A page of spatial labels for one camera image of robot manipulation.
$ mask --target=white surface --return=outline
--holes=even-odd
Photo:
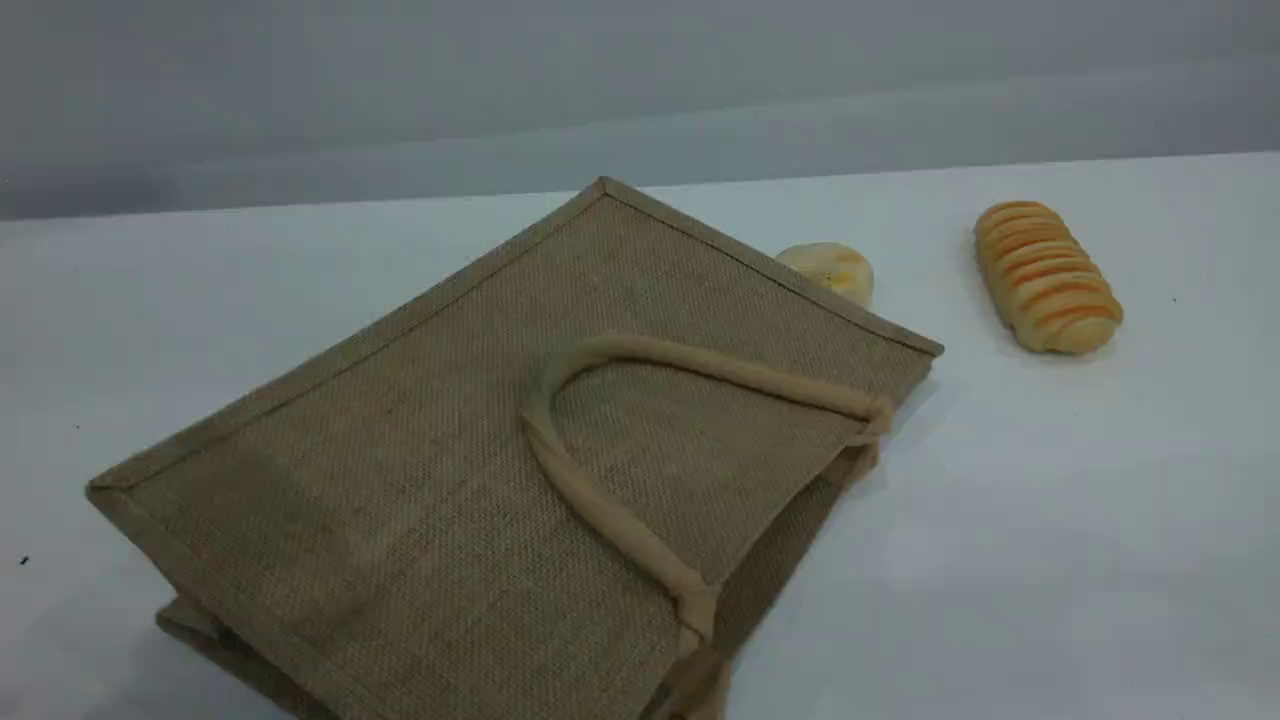
[[[1280,154],[654,191],[767,252],[858,247],[874,307],[947,345],[730,719],[1274,719],[1277,187]],[[154,629],[168,589],[84,482],[567,196],[0,223],[0,717],[278,716]],[[997,324],[968,228],[1018,197],[1124,302],[1097,356]]]

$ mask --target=jute tote bag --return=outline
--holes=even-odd
[[[88,497],[298,716],[714,717],[941,351],[602,179]]]

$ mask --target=gray background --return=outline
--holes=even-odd
[[[1275,0],[0,0],[0,215],[1276,149],[1277,78]]]

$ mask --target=bread roll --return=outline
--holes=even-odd
[[[777,260],[863,307],[872,302],[876,277],[870,263],[856,250],[835,242],[814,242],[787,247]]]
[[[973,234],[996,310],[1023,347],[1083,354],[1111,340],[1124,310],[1057,213],[1001,202],[978,218]]]

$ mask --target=rope handle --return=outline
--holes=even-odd
[[[890,429],[893,406],[883,397],[835,383],[773,370],[701,347],[641,336],[599,336],[554,356],[539,377],[521,415],[525,433],[547,479],[586,523],[618,552],[662,584],[676,601],[682,629],[680,657],[709,642],[719,588],[686,565],[648,525],[593,478],[564,448],[552,421],[552,398],[575,375],[616,360],[640,360],[689,370],[764,395],[867,420],[869,442]]]

